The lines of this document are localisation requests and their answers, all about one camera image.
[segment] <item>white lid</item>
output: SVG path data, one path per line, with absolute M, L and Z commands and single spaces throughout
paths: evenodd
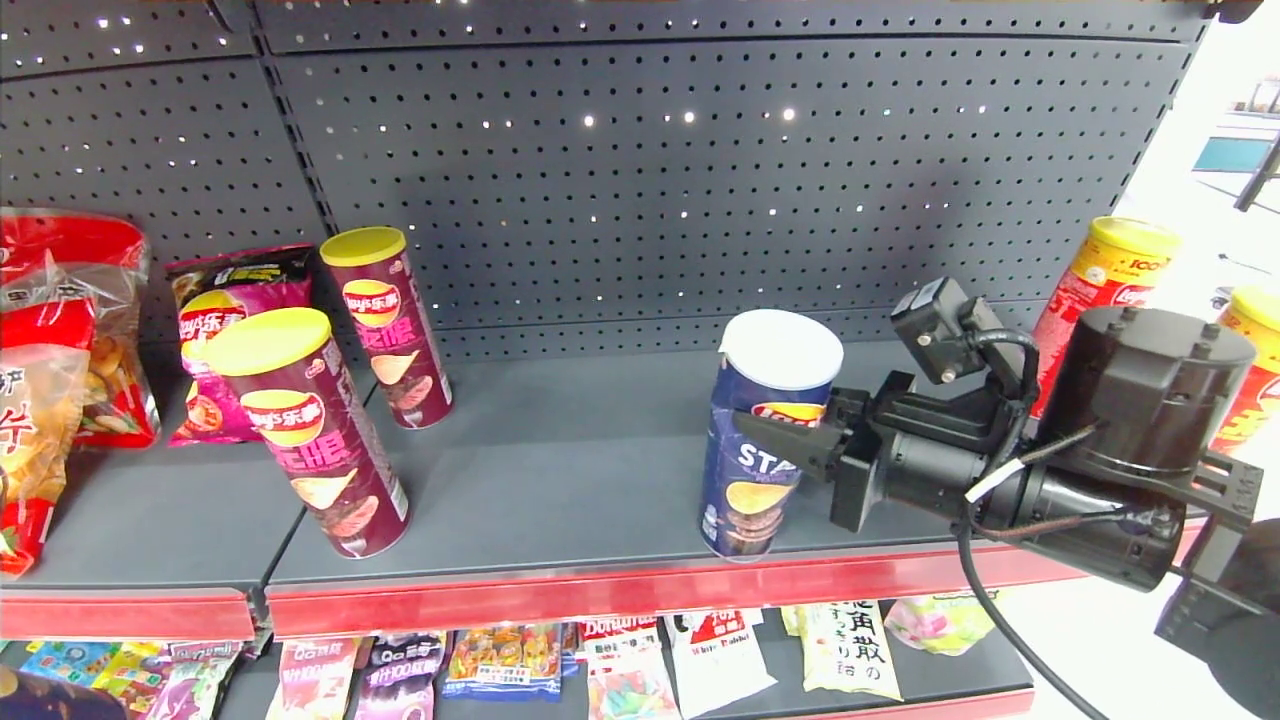
M 809 389 L 829 383 L 845 346 L 818 320 L 786 310 L 749 310 L 724 325 L 721 352 L 739 373 L 765 387 Z

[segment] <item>potato chip can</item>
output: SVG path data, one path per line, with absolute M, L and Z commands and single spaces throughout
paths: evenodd
M 739 432 L 733 411 L 817 427 L 844 359 L 836 333 L 795 313 L 750 310 L 724 325 L 699 520 L 717 555 L 749 561 L 768 552 L 801 474 Z
M 1249 338 L 1258 356 L 1210 450 L 1233 455 L 1280 409 L 1280 295 L 1257 286 L 1235 288 L 1219 324 Z
M 453 388 L 413 282 L 404 233 L 396 228 L 357 228 L 320 246 L 342 301 L 356 323 L 360 343 L 406 428 L 434 425 L 453 407 Z
M 1039 418 L 1048 405 L 1080 314 L 1106 305 L 1146 305 L 1181 242 L 1172 232 L 1142 220 L 1107 217 L 1089 223 L 1089 234 L 1032 332 L 1041 350 L 1041 395 L 1032 406 L 1033 418 Z
M 339 555 L 369 557 L 404 534 L 408 498 L 324 313 L 250 315 L 209 341 L 205 363 L 239 398 Z

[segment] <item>store shelf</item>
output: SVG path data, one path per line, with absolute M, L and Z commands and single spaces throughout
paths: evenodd
M 361 391 L 367 368 L 352 365 Z M 301 503 L 260 445 L 168 447 L 187 380 L 152 379 L 164 436 L 78 454 L 41 562 L 0 587 L 4 638 L 250 638 Z
M 804 692 L 804 655 L 797 638 L 787 637 L 776 611 L 765 612 L 756 629 L 764 662 L 778 683 L 760 693 L 703 715 L 707 720 L 764 720 L 773 717 L 900 717 L 911 720 L 979 720 L 1027 712 L 1034 691 L 1032 679 L 1000 635 L 991 635 L 961 657 L 911 650 L 890 638 L 893 666 L 904 703 L 869 694 L 829 691 Z M 266 714 L 276 685 L 279 646 L 232 679 L 223 717 L 256 719 Z M 668 673 L 671 662 L 668 657 Z M 586 680 L 566 678 L 558 703 L 495 703 L 436 700 L 436 720 L 566 720 L 585 717 Z
M 417 432 L 394 427 L 375 393 L 370 413 L 408 488 L 410 528 L 352 562 L 302 523 L 266 589 L 278 634 L 965 587 L 945 520 L 883 503 L 854 536 L 827 521 L 829 487 L 808 480 L 772 555 L 746 565 L 712 556 L 695 519 L 716 366 L 712 352 L 461 365 L 453 415 Z M 876 388 L 910 366 L 896 342 L 849 345 L 838 382 Z M 978 548 L 977 562 L 993 587 L 1079 575 L 1007 546 Z

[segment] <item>blue chip can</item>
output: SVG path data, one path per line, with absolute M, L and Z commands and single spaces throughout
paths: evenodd
M 817 427 L 844 347 L 815 320 L 753 310 L 726 327 L 721 351 L 699 524 L 717 555 L 749 561 L 769 551 L 801 471 L 740 433 L 733 411 Z

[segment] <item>red shelf edge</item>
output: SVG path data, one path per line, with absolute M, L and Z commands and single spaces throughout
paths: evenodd
M 992 720 L 995 717 L 1024 715 L 1030 711 L 1034 700 L 1036 689 L 1025 688 L 1002 693 L 940 700 L 936 702 L 854 710 L 850 712 L 796 715 L 790 717 L 790 720 L 840 720 L 844 717 L 854 717 L 856 720 L 867 720 L 868 717 L 883 717 L 886 720 Z
M 0 637 L 15 639 L 247 641 L 248 598 L 232 588 L 200 594 L 0 591 Z
M 1185 547 L 1202 523 L 1188 523 Z M 1084 573 L 1011 546 L 974 550 L 987 587 L 1023 585 Z M 966 588 L 952 546 L 914 552 L 787 560 L 718 560 L 584 574 L 477 574 L 417 584 L 396 580 L 268 585 L 278 638 L 474 628 L 504 621 L 762 607 L 849 598 L 895 598 Z

